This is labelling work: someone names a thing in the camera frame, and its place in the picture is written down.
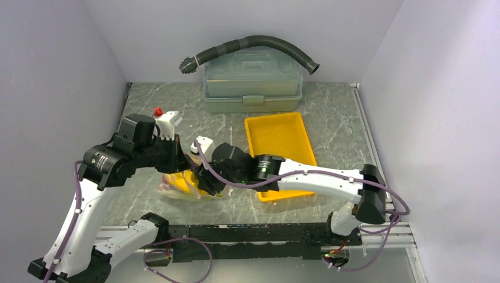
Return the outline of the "yellow toy bananas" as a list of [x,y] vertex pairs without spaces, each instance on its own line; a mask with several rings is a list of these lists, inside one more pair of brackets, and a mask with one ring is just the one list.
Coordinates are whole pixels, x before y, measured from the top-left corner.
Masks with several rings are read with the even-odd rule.
[[199,198],[203,194],[201,190],[198,189],[199,180],[191,170],[173,174],[165,174],[163,176],[163,182],[170,190],[194,195],[197,198]]

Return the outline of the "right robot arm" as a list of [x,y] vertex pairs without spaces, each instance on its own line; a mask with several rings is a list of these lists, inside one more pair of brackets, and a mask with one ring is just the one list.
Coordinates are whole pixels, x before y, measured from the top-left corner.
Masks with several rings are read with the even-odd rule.
[[192,146],[202,159],[199,188],[211,195],[229,185],[257,192],[304,190],[345,201],[325,228],[325,238],[333,245],[342,243],[363,223],[386,221],[386,182],[375,165],[365,164],[361,170],[330,169],[271,154],[252,157],[227,143],[217,148],[222,152],[220,159],[209,162],[198,141]]

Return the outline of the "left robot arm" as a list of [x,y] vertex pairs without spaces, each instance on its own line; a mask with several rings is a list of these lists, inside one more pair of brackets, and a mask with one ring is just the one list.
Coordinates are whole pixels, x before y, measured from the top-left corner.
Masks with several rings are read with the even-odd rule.
[[75,195],[64,224],[47,254],[31,261],[28,273],[44,282],[105,282],[111,270],[135,250],[168,243],[168,221],[152,212],[131,228],[96,242],[106,213],[137,169],[161,173],[188,170],[189,162],[166,122],[142,114],[125,116],[111,139],[84,153],[74,165]]

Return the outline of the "yellow plastic tray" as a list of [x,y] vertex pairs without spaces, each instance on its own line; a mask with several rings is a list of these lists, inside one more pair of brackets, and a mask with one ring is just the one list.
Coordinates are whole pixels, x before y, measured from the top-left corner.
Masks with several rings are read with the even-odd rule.
[[252,156],[272,154],[307,165],[317,165],[300,113],[248,117],[244,123]]

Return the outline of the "clear zip top bag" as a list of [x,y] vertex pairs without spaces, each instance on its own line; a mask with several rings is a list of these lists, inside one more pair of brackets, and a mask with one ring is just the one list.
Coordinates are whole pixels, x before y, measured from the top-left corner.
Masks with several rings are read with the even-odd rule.
[[157,191],[172,199],[189,201],[222,200],[229,198],[232,193],[232,189],[225,186],[221,192],[212,196],[200,190],[198,184],[199,181],[195,174],[191,170],[186,170],[180,173],[164,174]]

